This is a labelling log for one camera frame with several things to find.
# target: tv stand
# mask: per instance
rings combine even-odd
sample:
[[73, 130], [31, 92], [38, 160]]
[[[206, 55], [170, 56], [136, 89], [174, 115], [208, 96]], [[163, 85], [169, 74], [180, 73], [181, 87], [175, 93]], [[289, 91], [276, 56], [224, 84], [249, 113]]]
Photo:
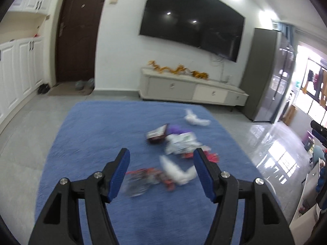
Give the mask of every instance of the tv stand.
[[215, 80], [158, 73], [150, 68], [142, 68], [141, 71], [139, 94], [144, 100], [244, 106], [249, 96], [235, 86]]

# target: door handle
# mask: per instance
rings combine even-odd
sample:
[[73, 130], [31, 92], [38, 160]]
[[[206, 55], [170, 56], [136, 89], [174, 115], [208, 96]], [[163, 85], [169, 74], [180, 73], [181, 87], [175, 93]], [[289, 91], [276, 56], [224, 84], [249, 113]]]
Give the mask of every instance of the door handle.
[[63, 29], [64, 29], [65, 25], [63, 22], [60, 23], [60, 28], [59, 28], [59, 37], [61, 37], [63, 35]]

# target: blue gripper pad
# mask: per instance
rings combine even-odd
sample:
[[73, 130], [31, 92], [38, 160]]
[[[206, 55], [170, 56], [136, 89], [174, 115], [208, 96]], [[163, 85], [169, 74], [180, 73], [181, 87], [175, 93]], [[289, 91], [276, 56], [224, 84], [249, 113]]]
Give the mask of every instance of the blue gripper pad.
[[130, 152], [129, 150], [126, 150], [111, 177], [110, 188], [108, 192], [109, 201], [112, 201], [117, 197], [129, 164]]
[[211, 163], [207, 160], [206, 156], [205, 159], [203, 159], [197, 149], [193, 153], [193, 162], [195, 169], [197, 170], [200, 182], [202, 184], [205, 196], [208, 197], [212, 202], [214, 202], [214, 200], [216, 199], [216, 194], [214, 191], [214, 180], [207, 168], [207, 165], [211, 165]]

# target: drawer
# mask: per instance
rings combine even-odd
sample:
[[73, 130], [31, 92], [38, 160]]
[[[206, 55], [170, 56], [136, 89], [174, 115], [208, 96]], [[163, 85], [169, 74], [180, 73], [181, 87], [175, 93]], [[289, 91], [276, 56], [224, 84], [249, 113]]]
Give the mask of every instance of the drawer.
[[213, 103], [225, 103], [227, 93], [227, 90], [197, 85], [193, 95], [193, 100], [208, 101]]
[[240, 93], [228, 92], [225, 103], [233, 106], [244, 106], [247, 100], [247, 95]]
[[151, 77], [147, 97], [151, 99], [191, 100], [194, 89], [194, 83]]

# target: tv screen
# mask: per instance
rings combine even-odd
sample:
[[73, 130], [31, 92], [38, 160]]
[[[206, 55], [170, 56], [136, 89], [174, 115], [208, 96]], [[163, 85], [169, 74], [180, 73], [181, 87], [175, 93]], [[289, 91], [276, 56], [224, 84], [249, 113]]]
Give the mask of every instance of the tv screen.
[[236, 62], [244, 17], [219, 0], [147, 0], [141, 35], [181, 42]]

